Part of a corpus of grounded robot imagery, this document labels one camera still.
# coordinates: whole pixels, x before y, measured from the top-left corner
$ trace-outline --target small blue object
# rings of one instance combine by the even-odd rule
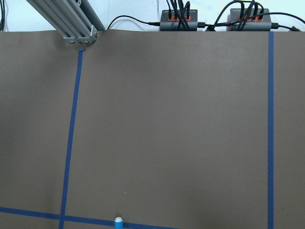
[[[123,219],[121,217],[115,218],[114,229],[123,229]]]

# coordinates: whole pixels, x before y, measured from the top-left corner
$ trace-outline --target white floor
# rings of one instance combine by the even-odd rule
[[[54,28],[40,15],[26,0],[5,0],[8,6],[7,31],[42,31]],[[92,7],[107,27],[113,18],[126,14],[134,16],[142,21],[160,21],[162,10],[168,8],[166,0],[89,0]],[[190,0],[191,9],[198,10],[199,21],[214,23],[218,14],[230,0]],[[260,0],[270,12],[286,12],[294,14],[305,20],[304,0]],[[220,22],[225,22],[229,9],[224,13]],[[305,25],[300,21],[282,15],[271,15],[273,22],[285,26],[296,26],[305,31]],[[133,31],[158,31],[158,27],[137,23],[130,19],[117,20],[112,29]]]

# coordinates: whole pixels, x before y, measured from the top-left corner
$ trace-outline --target gray power strip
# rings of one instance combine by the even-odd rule
[[[168,10],[163,10],[160,20],[160,31],[186,31],[182,25],[178,30],[179,19],[175,20],[175,13],[172,11],[172,18],[168,17]],[[190,17],[187,19],[190,31],[197,31],[198,26],[198,10],[190,10]]]
[[[230,16],[228,17],[228,22],[238,21],[240,16],[240,8],[233,8],[230,11]],[[269,13],[269,9],[264,9],[264,13]],[[237,31],[238,24],[227,27],[228,31]],[[258,18],[254,20],[247,21],[243,28],[243,31],[270,31],[272,27],[270,15],[264,15],[262,20]]]

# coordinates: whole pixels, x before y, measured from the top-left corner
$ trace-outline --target blue bottle with white cap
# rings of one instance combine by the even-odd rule
[[[123,219],[121,217],[115,218],[114,229],[123,229]]]

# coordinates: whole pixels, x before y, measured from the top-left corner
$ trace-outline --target metal frame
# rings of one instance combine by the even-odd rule
[[[105,30],[88,0],[27,0],[69,43],[92,44]]]

